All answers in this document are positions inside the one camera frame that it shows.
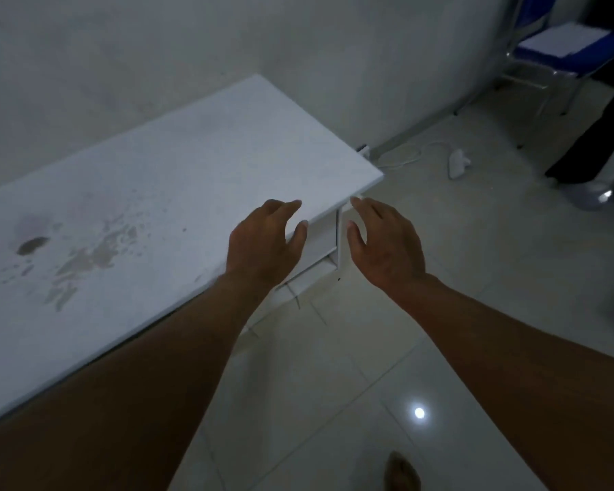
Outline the person's right hand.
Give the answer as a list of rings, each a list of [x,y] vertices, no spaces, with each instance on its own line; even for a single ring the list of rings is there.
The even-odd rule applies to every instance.
[[[396,208],[371,197],[351,197],[350,203],[361,218],[370,247],[368,262],[353,263],[371,284],[404,307],[427,274],[414,226]]]

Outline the person's right forearm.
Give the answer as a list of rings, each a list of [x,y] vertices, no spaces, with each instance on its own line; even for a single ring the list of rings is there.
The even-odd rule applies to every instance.
[[[550,491],[614,491],[614,357],[428,274],[385,290]]]

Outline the person's left forearm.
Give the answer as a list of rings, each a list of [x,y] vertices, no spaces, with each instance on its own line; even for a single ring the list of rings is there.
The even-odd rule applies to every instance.
[[[165,491],[251,314],[282,278],[227,272],[0,421],[0,491]]]

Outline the blue chair with metal frame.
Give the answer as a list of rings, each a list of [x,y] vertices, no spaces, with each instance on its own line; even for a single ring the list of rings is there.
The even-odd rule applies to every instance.
[[[489,87],[508,82],[542,93],[532,120],[516,142],[523,149],[540,129],[541,118],[564,80],[574,81],[565,116],[586,81],[614,60],[614,29],[569,21],[550,23],[557,0],[510,0],[507,35],[497,73],[457,108],[459,116]]]

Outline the person's left hand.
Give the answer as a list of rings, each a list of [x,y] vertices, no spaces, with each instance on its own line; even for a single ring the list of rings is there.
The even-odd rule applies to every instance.
[[[226,275],[266,292],[280,285],[298,264],[285,256],[286,229],[302,204],[269,199],[240,222],[229,237]]]

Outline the white shiny base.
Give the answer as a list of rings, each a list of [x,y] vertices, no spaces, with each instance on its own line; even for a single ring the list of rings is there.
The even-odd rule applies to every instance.
[[[614,195],[614,151],[594,179],[579,184],[562,184],[560,190],[572,205],[581,210],[601,209]]]

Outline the person's bare foot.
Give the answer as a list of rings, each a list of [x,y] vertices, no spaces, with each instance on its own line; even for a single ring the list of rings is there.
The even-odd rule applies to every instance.
[[[421,480],[400,452],[392,451],[384,466],[383,491],[421,491]]]

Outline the white power strip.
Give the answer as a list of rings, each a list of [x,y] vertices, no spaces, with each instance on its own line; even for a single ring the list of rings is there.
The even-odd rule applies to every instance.
[[[448,177],[450,181],[462,178],[471,165],[471,160],[461,148],[453,150],[448,160]]]

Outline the white paper sheets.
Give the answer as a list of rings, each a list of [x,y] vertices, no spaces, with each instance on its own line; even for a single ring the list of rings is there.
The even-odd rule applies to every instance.
[[[568,22],[537,32],[519,42],[516,48],[563,58],[586,49],[610,34],[611,31],[605,29]]]

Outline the white table leg frame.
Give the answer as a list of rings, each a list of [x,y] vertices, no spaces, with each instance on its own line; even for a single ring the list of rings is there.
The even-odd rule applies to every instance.
[[[342,212],[340,207],[310,225],[296,268],[269,297],[272,310],[292,300],[300,306],[301,296],[338,271]]]

